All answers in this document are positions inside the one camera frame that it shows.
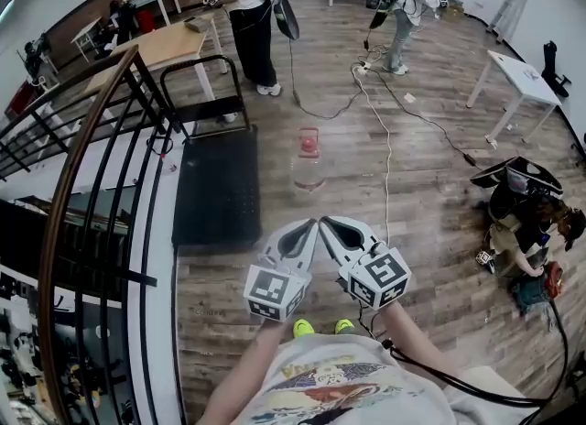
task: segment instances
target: graphic print on shirt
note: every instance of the graphic print on shirt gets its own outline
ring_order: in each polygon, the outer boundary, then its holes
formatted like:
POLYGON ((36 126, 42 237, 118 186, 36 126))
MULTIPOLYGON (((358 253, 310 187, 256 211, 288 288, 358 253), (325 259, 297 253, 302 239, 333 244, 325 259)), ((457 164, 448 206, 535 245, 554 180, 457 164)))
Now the graphic print on shirt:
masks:
POLYGON ((326 425, 354 409, 420 393, 399 384, 396 369, 388 365, 324 364, 269 389, 246 423, 326 425))

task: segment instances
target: metal railing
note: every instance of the metal railing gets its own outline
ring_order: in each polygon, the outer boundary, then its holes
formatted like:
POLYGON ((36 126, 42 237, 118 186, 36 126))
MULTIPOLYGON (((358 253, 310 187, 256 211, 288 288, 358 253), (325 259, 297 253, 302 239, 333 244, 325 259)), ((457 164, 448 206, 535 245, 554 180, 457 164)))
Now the metal railing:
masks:
MULTIPOLYGON (((84 99, 88 99, 89 94, 78 96, 69 104, 61 107, 58 111, 54 111, 52 114, 58 114, 65 108, 72 107, 75 104, 79 104, 84 99)), ((83 295, 91 289, 92 292, 96 291, 96 283, 98 286, 101 285, 101 297, 100 297, 100 327, 102 332, 101 337, 101 350, 102 350, 102 362, 103 371, 105 375, 105 384, 107 389, 107 396, 110 400, 114 415, 119 425, 123 424, 122 412, 118 407, 118 401, 116 400, 115 383, 110 368, 111 353, 110 346, 108 343, 108 326, 109 326, 109 314, 108 314, 108 300, 112 292, 112 286, 121 284, 122 293, 122 328, 120 335, 120 342, 122 343, 123 351, 123 365, 125 368, 125 377, 127 380, 127 392, 129 396, 130 405, 132 408, 132 414, 134 417, 133 423, 135 425, 140 424, 140 416, 136 407, 135 389, 133 384, 133 378, 130 368, 130 350, 128 341, 128 325, 127 325, 127 313, 128 313, 128 286, 130 283, 138 283, 140 286, 140 336, 141 336, 141 356, 143 364, 143 375, 146 385, 146 398, 148 402, 148 408, 150 418, 154 424, 157 424, 157 413, 155 411, 154 400, 152 389, 150 385, 150 375, 148 373, 148 361, 147 361, 147 342, 146 342, 146 290, 147 287, 155 287, 157 281, 147 275, 147 260, 148 260, 148 242, 150 237, 150 228, 152 225, 152 217, 154 212, 155 201, 157 198, 157 187, 158 180, 163 164, 162 158, 158 161, 157 173, 154 178, 154 183, 151 188, 149 197, 148 213, 146 217, 146 230, 145 240, 142 250, 142 263, 140 272, 130 270, 130 256, 132 249, 133 236, 135 233, 136 226, 136 215, 138 213, 138 205, 143 194, 145 177, 147 174, 147 166, 149 159, 152 157, 153 144, 158 134, 164 134, 164 145, 163 149, 166 148, 169 136, 171 134, 171 128, 185 131, 183 126, 175 121, 173 113, 170 112, 168 104, 165 98, 160 93, 155 81, 148 72, 145 63, 138 54, 138 48, 132 47, 123 53, 113 55, 112 57, 101 60, 93 64, 89 69, 81 73, 75 78, 67 80, 56 88, 50 90, 34 103, 32 103, 27 110, 20 116, 19 120, 9 125, 4 131, 0 132, 0 139, 5 137, 19 121, 24 120, 25 117, 33 116, 36 120, 34 125, 39 125, 45 136, 49 137, 49 141, 57 144, 59 150, 55 150, 52 154, 48 154, 42 159, 47 159, 50 156, 54 156, 58 153, 67 152, 65 163, 62 167, 59 181, 56 190, 53 195, 51 207, 47 217, 45 233, 43 238, 43 246, 40 258, 39 268, 39 280, 38 280, 38 330, 40 339, 40 355, 45 375, 45 381, 49 392, 49 397, 53 406, 53 409, 57 415, 58 420, 61 423, 70 425, 74 422, 71 416, 71 408, 68 406, 68 401, 65 398, 63 391, 63 384, 61 382, 62 371, 58 371, 56 367, 56 358, 58 352, 56 351, 57 334, 55 331, 55 312, 54 312, 54 291, 55 291, 55 280, 56 273, 60 270, 60 264, 64 257, 67 258, 68 263, 74 267, 76 276, 73 278, 73 284, 75 286, 75 340, 76 340, 76 351, 77 361, 79 364, 79 374, 81 378, 81 387, 83 389, 83 398, 86 408, 89 410, 89 414, 95 425, 100 423, 96 407, 93 404, 91 379, 88 372, 88 368, 85 362, 87 355, 87 349, 84 344, 84 302, 83 295), (47 123, 38 117, 36 111, 44 104, 52 101, 60 94, 67 92, 69 88, 76 84, 83 82, 91 78, 96 73, 105 69, 113 68, 112 74, 109 80, 100 88, 96 95, 95 101, 92 103, 87 114, 83 116, 71 119, 72 121, 82 120, 81 127, 76 133, 68 134, 66 136, 57 136, 56 132, 60 127, 54 127, 51 129, 47 123), (130 89, 130 94, 124 98, 124 100, 113 101, 114 93, 117 91, 121 84, 127 84, 130 89), (140 111, 131 112, 131 106, 137 101, 140 106, 140 111), (123 104, 124 108, 122 112, 115 118, 109 118, 104 120, 104 111, 113 104, 123 104), (124 127, 125 122, 129 118, 138 117, 138 122, 135 125, 124 127), (164 126, 165 119, 167 119, 167 127, 164 126), (99 127, 106 124, 113 124, 114 128, 111 133, 105 136, 95 136, 95 131, 99 127), (152 127, 152 133, 147 141, 146 152, 142 160, 142 165, 138 173, 138 178, 135 181, 135 193, 132 201, 132 208, 127 223, 127 234, 124 240, 124 250, 122 252, 122 264, 120 267, 120 257, 116 254, 114 244, 114 224, 120 208, 121 197, 123 193, 123 187, 125 186, 125 179, 130 168, 131 160, 135 154, 136 144, 140 137, 141 131, 145 128, 152 127), (102 186, 103 177, 106 171, 106 167, 113 157, 113 150, 116 139, 122 135, 132 133, 132 136, 128 143, 128 148, 125 152, 125 157, 120 168, 120 174, 117 178, 116 187, 114 189, 114 197, 109 212, 109 220, 105 232, 103 232, 103 238, 105 243, 103 250, 99 251, 99 255, 96 256, 95 251, 92 250, 90 242, 90 233, 92 230, 92 219, 95 215, 96 203, 98 202, 98 193, 102 186), (64 226, 65 217, 68 210, 68 204, 73 189, 74 182, 80 172, 81 162, 84 158, 88 147, 92 142, 97 140, 103 140, 105 147, 103 148, 103 155, 100 161, 99 167, 95 174, 95 178, 92 185, 92 190, 89 195, 89 201, 87 203, 87 209, 83 216, 83 224, 79 237, 76 238, 76 247, 73 250, 69 250, 65 254, 63 238, 64 238, 64 226), (88 281, 87 274, 91 273, 92 276, 88 281)), ((20 136, 24 135, 27 130, 20 133, 20 136)), ((29 170, 30 164, 37 162, 34 158, 31 161, 27 161, 35 153, 39 152, 39 148, 33 153, 27 154, 25 157, 18 156, 19 150, 11 149, 8 153, 10 146, 15 145, 15 138, 5 142, 3 150, 6 153, 7 158, 10 160, 11 165, 15 170, 25 169, 29 170)), ((2 169, 8 169, 9 166, 5 165, 2 169)))

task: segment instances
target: black pants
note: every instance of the black pants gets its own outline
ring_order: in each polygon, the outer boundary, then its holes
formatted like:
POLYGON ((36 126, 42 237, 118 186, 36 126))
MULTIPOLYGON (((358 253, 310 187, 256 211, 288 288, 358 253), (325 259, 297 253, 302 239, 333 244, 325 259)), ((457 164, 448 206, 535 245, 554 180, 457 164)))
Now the black pants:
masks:
POLYGON ((244 76, 254 84, 275 86, 277 74, 271 61, 271 4, 230 12, 236 50, 244 76))

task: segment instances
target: wooden floor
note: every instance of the wooden floor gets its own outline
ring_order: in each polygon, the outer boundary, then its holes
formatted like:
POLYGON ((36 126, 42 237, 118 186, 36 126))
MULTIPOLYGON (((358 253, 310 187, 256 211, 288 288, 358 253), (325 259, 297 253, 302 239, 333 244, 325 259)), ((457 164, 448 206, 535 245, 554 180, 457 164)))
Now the wooden floor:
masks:
MULTIPOLYGON (((364 54, 363 40, 373 11, 364 8, 363 0, 336 0, 334 7, 328 7, 327 0, 290 1, 301 30, 301 39, 293 43, 299 95, 310 111, 334 114, 357 91, 349 68, 364 54)), ((223 14, 221 18, 217 24, 222 44, 236 60, 229 24, 223 14)), ((391 16, 372 33, 371 46, 390 44, 394 30, 391 16)), ((244 82, 246 104, 259 129, 264 238, 297 219, 339 214, 370 224, 385 239, 385 131, 363 96, 335 120, 301 112, 293 102, 288 49, 288 40, 274 30, 272 52, 284 87, 281 97, 258 96, 244 82), (313 125, 320 128, 328 182, 313 202, 297 202, 288 186, 290 149, 298 128, 313 125)), ((505 77, 493 71, 476 105, 466 108, 488 49, 513 56, 496 46, 494 37, 485 34, 476 20, 450 23, 426 17, 405 50, 411 72, 402 78, 384 75, 399 98, 407 93, 417 98, 413 104, 405 102, 409 110, 443 125, 454 145, 474 156, 480 167, 523 155, 561 181, 568 204, 586 208, 584 167, 575 166, 578 157, 570 150, 570 131, 557 113, 531 144, 525 144, 521 136, 543 114, 541 107, 525 104, 513 117, 512 129, 498 137, 498 149, 486 143, 484 135, 515 93, 505 77)), ((381 62, 375 67, 381 69, 381 62)), ((215 91, 227 92, 228 79, 217 67, 212 66, 209 74, 215 91)), ((391 243, 414 274, 401 302, 458 366, 490 365, 526 395, 546 395, 559 376, 561 340, 557 331, 548 331, 541 310, 520 319, 495 278, 474 261, 486 231, 483 213, 475 206, 490 196, 469 182, 477 169, 450 147, 437 128, 401 112, 376 75, 370 73, 364 86, 391 131, 391 243)), ((172 90, 180 102, 200 97, 194 76, 177 79, 172 90)), ((246 254, 179 260, 179 355, 190 423, 200 416, 207 397, 255 335, 242 294, 248 265, 264 242, 246 254)), ((573 355, 579 344, 584 348, 586 340, 582 296, 586 238, 569 253, 563 251, 559 239, 554 247, 555 258, 565 269, 558 305, 573 355)), ((358 314, 356 305, 335 283, 336 271, 319 245, 309 295, 295 314, 311 321, 318 332, 331 332, 336 320, 355 320, 358 314)))

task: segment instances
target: clear bottle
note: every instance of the clear bottle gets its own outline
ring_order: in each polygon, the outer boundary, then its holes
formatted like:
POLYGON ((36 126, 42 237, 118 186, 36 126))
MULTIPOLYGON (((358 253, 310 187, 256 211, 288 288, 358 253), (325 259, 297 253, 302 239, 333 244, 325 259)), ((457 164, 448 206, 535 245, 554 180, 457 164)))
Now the clear bottle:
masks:
POLYGON ((320 153, 320 131, 301 127, 291 157, 291 184, 296 195, 315 194, 326 182, 324 161, 320 153))

